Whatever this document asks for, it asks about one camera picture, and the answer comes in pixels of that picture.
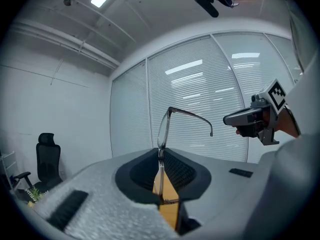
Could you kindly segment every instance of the chair headrest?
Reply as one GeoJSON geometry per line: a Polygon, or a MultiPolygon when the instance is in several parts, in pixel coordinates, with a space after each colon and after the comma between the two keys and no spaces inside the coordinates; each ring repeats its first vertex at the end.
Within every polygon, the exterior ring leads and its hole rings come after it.
{"type": "Polygon", "coordinates": [[[39,143],[47,145],[55,145],[53,133],[41,133],[38,139],[39,143]]]}

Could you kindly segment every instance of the ceiling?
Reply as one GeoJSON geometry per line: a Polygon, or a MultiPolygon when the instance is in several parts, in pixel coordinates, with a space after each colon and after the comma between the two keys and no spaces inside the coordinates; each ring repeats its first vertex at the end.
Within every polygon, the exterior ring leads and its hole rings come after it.
{"type": "MultiPolygon", "coordinates": [[[[30,0],[18,19],[28,19],[69,34],[121,63],[130,49],[148,38],[198,21],[212,19],[193,0],[107,0],[100,8],[91,0],[30,0]]],[[[233,9],[215,3],[222,17],[259,18],[287,27],[281,0],[242,2],[233,9]]]]}

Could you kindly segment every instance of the chair armrest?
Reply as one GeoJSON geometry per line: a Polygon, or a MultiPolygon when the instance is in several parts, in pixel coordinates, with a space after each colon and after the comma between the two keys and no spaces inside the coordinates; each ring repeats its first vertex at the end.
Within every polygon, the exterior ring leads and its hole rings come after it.
{"type": "Polygon", "coordinates": [[[19,175],[17,175],[17,176],[14,176],[14,177],[13,177],[13,179],[14,179],[14,180],[15,180],[15,179],[19,179],[19,180],[21,180],[21,179],[23,179],[23,178],[25,178],[25,177],[29,176],[30,174],[31,174],[31,172],[26,171],[26,172],[21,173],[21,174],[19,174],[19,175]]]}

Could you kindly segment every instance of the white wall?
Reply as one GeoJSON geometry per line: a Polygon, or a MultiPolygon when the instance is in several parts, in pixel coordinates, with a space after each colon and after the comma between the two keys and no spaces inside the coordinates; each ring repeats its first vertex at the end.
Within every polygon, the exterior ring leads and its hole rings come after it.
{"type": "Polygon", "coordinates": [[[32,183],[39,181],[36,144],[41,133],[54,133],[61,146],[63,178],[112,157],[111,84],[103,65],[19,34],[1,47],[0,65],[0,148],[16,152],[19,171],[31,172],[32,183]]]}

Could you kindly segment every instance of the window blinds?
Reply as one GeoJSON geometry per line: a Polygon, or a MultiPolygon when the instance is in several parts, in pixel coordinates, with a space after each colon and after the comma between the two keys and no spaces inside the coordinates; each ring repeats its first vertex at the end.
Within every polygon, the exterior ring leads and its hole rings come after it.
{"type": "Polygon", "coordinates": [[[295,56],[292,41],[274,35],[267,36],[270,39],[270,41],[274,44],[274,46],[278,49],[279,53],[283,57],[287,67],[290,70],[294,82],[297,83],[299,79],[302,77],[303,73],[295,56]]]}
{"type": "Polygon", "coordinates": [[[169,106],[195,113],[171,116],[168,148],[198,155],[245,161],[247,140],[223,123],[223,117],[244,108],[241,93],[225,56],[208,37],[188,41],[148,59],[149,98],[153,146],[169,106]]]}
{"type": "MultiPolygon", "coordinates": [[[[286,93],[293,88],[293,80],[286,65],[264,34],[228,33],[214,36],[232,63],[246,107],[250,106],[251,96],[275,78],[286,93]]],[[[281,145],[292,139],[279,131],[274,138],[281,145]]],[[[257,163],[262,154],[278,148],[279,145],[263,146],[257,138],[249,138],[248,162],[257,163]]]]}
{"type": "Polygon", "coordinates": [[[112,82],[110,133],[113,157],[152,148],[147,97],[144,62],[112,82]]]}

